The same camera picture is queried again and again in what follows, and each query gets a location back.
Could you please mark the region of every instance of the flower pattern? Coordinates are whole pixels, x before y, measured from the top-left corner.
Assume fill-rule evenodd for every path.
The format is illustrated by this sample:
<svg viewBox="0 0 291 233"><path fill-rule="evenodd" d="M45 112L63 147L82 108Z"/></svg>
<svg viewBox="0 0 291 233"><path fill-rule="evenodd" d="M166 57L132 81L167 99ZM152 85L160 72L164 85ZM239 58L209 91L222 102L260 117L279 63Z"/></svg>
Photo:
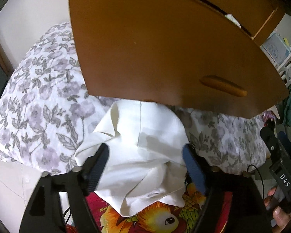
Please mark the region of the flower pattern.
<svg viewBox="0 0 291 233"><path fill-rule="evenodd" d="M76 166L74 153L118 99L90 96L70 23L51 27L14 71L0 100L0 158L52 174ZM265 161L260 116L250 120L170 107L199 155L240 173Z"/></svg>

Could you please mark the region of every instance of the black cable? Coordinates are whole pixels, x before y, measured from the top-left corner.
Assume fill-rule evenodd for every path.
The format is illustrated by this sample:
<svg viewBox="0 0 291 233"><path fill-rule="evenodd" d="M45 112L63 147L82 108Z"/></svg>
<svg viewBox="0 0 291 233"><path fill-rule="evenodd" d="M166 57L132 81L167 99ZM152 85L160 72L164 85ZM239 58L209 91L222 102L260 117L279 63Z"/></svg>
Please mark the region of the black cable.
<svg viewBox="0 0 291 233"><path fill-rule="evenodd" d="M65 216L66 216L66 214L68 213L69 210L70 210L70 214L69 214L69 216L68 216L68 219L66 220L65 225L68 223L68 221L69 221L69 219L70 219L70 217L71 217L71 209L70 209L70 207L67 208L67 210L64 212L64 218L65 218Z"/></svg>
<svg viewBox="0 0 291 233"><path fill-rule="evenodd" d="M260 178L261 178L261 181L262 181L262 190L263 190L263 196L262 196L262 198L264 199L264 182L263 182L263 179L262 179L262 175L260 174L259 169L255 165L249 165L248 168L247 168L247 172L249 172L249 167L250 166L253 166L258 171L258 173L260 175Z"/></svg>

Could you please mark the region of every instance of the folded white cloth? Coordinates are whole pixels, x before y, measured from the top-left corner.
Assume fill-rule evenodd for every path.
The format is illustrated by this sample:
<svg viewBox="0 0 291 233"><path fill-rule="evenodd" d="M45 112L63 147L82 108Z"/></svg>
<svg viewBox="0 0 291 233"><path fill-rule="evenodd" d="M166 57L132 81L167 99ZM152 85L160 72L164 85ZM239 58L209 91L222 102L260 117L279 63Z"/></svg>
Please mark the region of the folded white cloth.
<svg viewBox="0 0 291 233"><path fill-rule="evenodd" d="M132 100L113 103L75 152L78 165L102 143L110 156L95 192L119 214L135 215L156 201L184 206L182 147L188 139L170 109Z"/></svg>

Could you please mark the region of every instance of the metal bolt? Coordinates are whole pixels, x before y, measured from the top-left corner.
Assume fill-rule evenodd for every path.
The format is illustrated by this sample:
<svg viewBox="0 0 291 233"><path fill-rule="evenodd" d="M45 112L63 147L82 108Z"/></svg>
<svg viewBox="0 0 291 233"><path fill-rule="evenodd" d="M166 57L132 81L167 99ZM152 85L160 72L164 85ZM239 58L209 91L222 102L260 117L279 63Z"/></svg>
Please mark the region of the metal bolt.
<svg viewBox="0 0 291 233"><path fill-rule="evenodd" d="M212 171L212 172L220 172L220 171L221 171L221 168L218 167L218 166L212 166L212 167L211 167L211 171Z"/></svg>
<svg viewBox="0 0 291 233"><path fill-rule="evenodd" d="M249 177L251 177L251 174L248 172L242 172L242 176L249 178Z"/></svg>
<svg viewBox="0 0 291 233"><path fill-rule="evenodd" d="M79 172L82 170L82 166L75 166L74 168L72 168L72 172Z"/></svg>
<svg viewBox="0 0 291 233"><path fill-rule="evenodd" d="M42 173L42 177L46 177L46 176L48 176L48 175L50 175L50 173L48 172L48 171L44 171L43 173Z"/></svg>

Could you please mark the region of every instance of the yellow object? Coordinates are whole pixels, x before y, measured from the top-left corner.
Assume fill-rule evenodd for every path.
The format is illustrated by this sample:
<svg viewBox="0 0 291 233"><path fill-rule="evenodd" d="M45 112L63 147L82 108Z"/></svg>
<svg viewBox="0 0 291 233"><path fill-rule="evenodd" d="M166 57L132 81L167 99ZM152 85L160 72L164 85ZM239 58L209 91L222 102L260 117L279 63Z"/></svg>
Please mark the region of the yellow object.
<svg viewBox="0 0 291 233"><path fill-rule="evenodd" d="M290 44L289 44L289 42L288 42L288 40L287 40L286 37L283 38L283 41L285 41L286 45L287 45L288 47L290 47Z"/></svg>

